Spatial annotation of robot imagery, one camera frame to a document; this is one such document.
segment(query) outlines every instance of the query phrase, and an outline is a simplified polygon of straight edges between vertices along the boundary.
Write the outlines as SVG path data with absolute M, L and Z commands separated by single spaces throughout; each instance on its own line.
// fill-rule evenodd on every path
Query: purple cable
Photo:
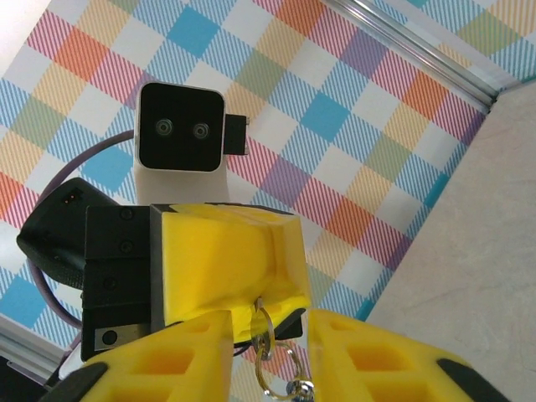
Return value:
M 113 137 L 106 138 L 104 141 L 99 142 L 98 144 L 95 144 L 93 147 L 90 147 L 83 151 L 80 155 L 75 157 L 72 161 L 67 163 L 53 178 L 50 180 L 50 183 L 47 185 L 47 187 L 44 188 L 43 192 L 39 196 L 36 206 L 39 205 L 41 201 L 43 201 L 45 198 L 47 198 L 50 193 L 52 193 L 61 183 L 64 182 L 64 180 L 76 170 L 77 167 L 79 167 L 82 163 L 86 162 L 88 159 L 99 153 L 100 151 L 104 151 L 105 149 L 109 147 L 113 147 L 114 145 L 131 140 L 134 137 L 134 131 L 124 131 L 121 134 L 117 134 Z M 46 301 L 46 303 L 49 305 L 49 307 L 52 309 L 53 312 L 55 312 L 59 318 L 67 322 L 69 325 L 75 327 L 75 328 L 82 328 L 82 322 L 73 316 L 70 312 L 68 312 L 65 307 L 63 307 L 59 300 L 54 296 L 54 293 L 52 292 L 52 289 L 50 289 L 49 284 L 44 279 L 43 272 L 30 260 L 28 260 L 28 267 L 30 269 L 30 273 L 32 274 L 33 281 L 35 282 L 35 285 L 39 289 L 39 293 L 41 293 L 41 296 Z

